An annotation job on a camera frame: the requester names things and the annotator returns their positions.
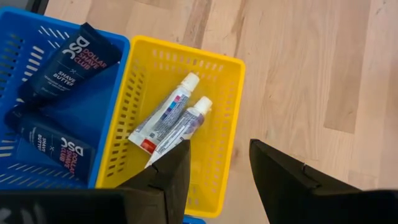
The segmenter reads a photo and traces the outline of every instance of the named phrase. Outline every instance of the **red label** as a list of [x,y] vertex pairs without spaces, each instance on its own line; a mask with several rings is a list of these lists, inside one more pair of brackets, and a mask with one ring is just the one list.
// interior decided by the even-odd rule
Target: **red label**
[[147,152],[149,152],[150,154],[154,153],[156,145],[151,142],[148,139],[145,139],[142,143],[141,143],[141,147],[143,147]]

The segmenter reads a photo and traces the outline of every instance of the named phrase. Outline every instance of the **yellow plastic basket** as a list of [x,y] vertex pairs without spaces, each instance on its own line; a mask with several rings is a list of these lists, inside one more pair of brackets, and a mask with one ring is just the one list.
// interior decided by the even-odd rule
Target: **yellow plastic basket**
[[200,82],[188,106],[202,96],[210,98],[213,106],[191,139],[185,213],[218,216],[228,180],[244,69],[244,63],[236,58],[150,37],[133,38],[96,187],[116,187],[143,170],[149,155],[127,137],[193,71]]

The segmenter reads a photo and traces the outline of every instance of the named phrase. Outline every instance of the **blue plastic basket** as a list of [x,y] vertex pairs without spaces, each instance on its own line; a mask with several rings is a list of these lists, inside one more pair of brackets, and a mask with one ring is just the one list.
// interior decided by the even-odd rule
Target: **blue plastic basket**
[[0,189],[73,189],[95,186],[129,52],[127,38],[100,31],[123,52],[120,64],[80,85],[68,98],[45,110],[51,117],[63,121],[63,125],[68,126],[66,128],[75,130],[75,134],[82,140],[97,147],[88,184],[20,139],[4,124],[5,113],[21,103],[17,98],[18,87],[78,28],[79,25],[76,24],[11,7],[0,10]]
[[205,221],[199,219],[199,218],[192,218],[192,217],[184,217],[184,220],[182,221],[183,224],[206,224]]

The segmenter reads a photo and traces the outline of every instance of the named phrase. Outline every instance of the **small toothpaste tube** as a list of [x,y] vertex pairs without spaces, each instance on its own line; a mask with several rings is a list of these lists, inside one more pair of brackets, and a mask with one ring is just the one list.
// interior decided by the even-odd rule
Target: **small toothpaste tube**
[[205,121],[205,115],[212,104],[213,102],[209,98],[203,96],[195,106],[188,108],[166,137],[157,145],[145,168],[151,166],[156,160],[180,144],[180,142],[190,139],[193,133]]
[[129,136],[129,140],[152,154],[180,117],[184,106],[198,85],[199,77],[189,73],[161,104]]

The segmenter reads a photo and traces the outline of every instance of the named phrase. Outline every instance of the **dark blue tube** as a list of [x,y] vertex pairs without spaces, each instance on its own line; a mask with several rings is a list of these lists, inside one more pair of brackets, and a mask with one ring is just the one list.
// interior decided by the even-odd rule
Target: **dark blue tube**
[[88,181],[95,150],[50,118],[24,105],[10,110],[5,123],[84,182]]
[[120,59],[120,50],[85,23],[19,88],[19,97],[44,105]]

